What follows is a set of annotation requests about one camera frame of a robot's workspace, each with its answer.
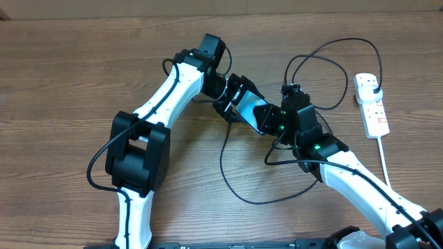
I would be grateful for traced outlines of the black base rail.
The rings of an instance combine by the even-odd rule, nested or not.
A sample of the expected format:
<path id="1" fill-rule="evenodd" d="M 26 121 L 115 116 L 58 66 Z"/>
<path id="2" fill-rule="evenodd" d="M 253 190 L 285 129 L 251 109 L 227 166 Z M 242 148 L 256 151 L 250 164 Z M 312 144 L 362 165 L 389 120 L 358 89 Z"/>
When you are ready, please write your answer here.
<path id="1" fill-rule="evenodd" d="M 147 249 L 323 249 L 327 248 L 326 238 L 296 239 L 290 242 L 260 242 L 260 243 L 194 243 L 180 244 L 178 242 L 150 243 Z"/>

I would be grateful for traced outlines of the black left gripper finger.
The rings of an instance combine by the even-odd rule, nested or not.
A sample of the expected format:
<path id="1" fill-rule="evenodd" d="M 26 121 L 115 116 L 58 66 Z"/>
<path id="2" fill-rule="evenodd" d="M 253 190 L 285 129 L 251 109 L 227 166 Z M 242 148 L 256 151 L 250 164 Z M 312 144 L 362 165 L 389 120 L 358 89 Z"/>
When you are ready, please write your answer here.
<path id="1" fill-rule="evenodd" d="M 250 81 L 250 79 L 248 79 L 247 77 L 245 77 L 244 75 L 242 76 L 242 85 L 243 85 L 243 92 L 251 92 L 253 94 L 255 94 L 256 96 L 258 96 L 260 99 L 264 100 L 265 97 L 258 91 L 256 85 Z"/>
<path id="2" fill-rule="evenodd" d="M 223 111 L 221 116 L 228 123 L 235 123 L 235 122 L 243 123 L 243 124 L 247 123 L 247 121 L 245 121 L 245 119 L 243 119 L 243 117 L 240 114 L 236 113 L 232 109 L 228 109 L 227 111 Z"/>

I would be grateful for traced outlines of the white power strip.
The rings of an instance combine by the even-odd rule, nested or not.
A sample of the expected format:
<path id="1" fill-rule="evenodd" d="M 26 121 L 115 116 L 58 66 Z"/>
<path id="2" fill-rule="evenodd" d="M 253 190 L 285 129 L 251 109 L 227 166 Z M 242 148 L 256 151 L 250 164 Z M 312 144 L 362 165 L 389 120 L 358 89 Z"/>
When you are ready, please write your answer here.
<path id="1" fill-rule="evenodd" d="M 356 74 L 353 82 L 355 96 L 358 85 L 379 86 L 377 77 L 370 73 Z M 368 104 L 359 104 L 359 110 L 366 138 L 377 139 L 390 133 L 382 99 Z"/>

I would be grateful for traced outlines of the blue Galaxy smartphone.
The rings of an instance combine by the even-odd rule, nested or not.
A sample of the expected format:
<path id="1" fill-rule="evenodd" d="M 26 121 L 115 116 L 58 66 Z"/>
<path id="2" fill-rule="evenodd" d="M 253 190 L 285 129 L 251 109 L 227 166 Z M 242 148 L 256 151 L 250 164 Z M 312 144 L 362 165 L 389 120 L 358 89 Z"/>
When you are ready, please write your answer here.
<path id="1" fill-rule="evenodd" d="M 246 91 L 239 104 L 235 107 L 236 112 L 261 136 L 264 135 L 264 132 L 259 130 L 253 109 L 266 104 L 267 102 L 258 95 Z"/>

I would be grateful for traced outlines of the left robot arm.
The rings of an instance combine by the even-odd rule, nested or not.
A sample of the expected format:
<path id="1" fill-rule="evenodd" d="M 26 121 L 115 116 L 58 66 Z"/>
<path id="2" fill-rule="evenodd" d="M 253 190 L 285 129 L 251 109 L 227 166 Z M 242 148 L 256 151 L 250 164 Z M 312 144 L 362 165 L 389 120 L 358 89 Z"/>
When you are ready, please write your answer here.
<path id="1" fill-rule="evenodd" d="M 115 116 L 105 163 L 120 205 L 114 248 L 149 247 L 152 199 L 170 164 L 171 128 L 194 96 L 210 97 L 228 122 L 260 128 L 253 108 L 264 104 L 264 97 L 245 77 L 217 72 L 225 50 L 219 37 L 205 34 L 198 48 L 174 56 L 168 77 L 143 106 Z"/>

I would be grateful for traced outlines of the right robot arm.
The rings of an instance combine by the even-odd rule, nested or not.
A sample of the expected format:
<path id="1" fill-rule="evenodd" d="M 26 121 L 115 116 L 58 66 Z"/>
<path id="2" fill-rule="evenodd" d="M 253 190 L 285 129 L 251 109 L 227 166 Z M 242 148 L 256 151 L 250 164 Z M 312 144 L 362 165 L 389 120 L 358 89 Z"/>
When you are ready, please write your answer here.
<path id="1" fill-rule="evenodd" d="M 371 173 L 349 147 L 325 133 L 310 96 L 298 85 L 282 87 L 280 106 L 253 107 L 260 131 L 290 145 L 294 162 L 344 196 L 377 229 L 387 248 L 442 247 L 442 209 L 428 212 Z"/>

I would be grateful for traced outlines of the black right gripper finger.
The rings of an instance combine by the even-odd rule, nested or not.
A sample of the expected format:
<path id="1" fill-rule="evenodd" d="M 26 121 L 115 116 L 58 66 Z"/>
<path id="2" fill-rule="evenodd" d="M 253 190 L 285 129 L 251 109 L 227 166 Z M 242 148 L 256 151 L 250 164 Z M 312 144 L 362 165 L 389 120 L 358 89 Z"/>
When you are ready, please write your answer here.
<path id="1" fill-rule="evenodd" d="M 253 107 L 253 115 L 257 121 L 270 120 L 280 115 L 280 107 L 274 104 L 263 104 Z"/>
<path id="2" fill-rule="evenodd" d="M 276 116 L 259 116 L 257 125 L 261 132 L 275 136 L 277 134 L 277 118 Z"/>

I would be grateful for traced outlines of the white charger plug adapter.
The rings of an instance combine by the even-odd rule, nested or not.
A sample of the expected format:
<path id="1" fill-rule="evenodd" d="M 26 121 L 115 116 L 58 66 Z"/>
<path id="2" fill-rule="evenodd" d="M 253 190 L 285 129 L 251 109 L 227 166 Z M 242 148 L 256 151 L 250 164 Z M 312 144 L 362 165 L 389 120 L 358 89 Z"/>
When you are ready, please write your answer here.
<path id="1" fill-rule="evenodd" d="M 383 97 L 382 89 L 377 86 L 362 86 L 358 85 L 356 89 L 356 101 L 359 104 L 368 104 L 370 102 L 376 102 Z"/>

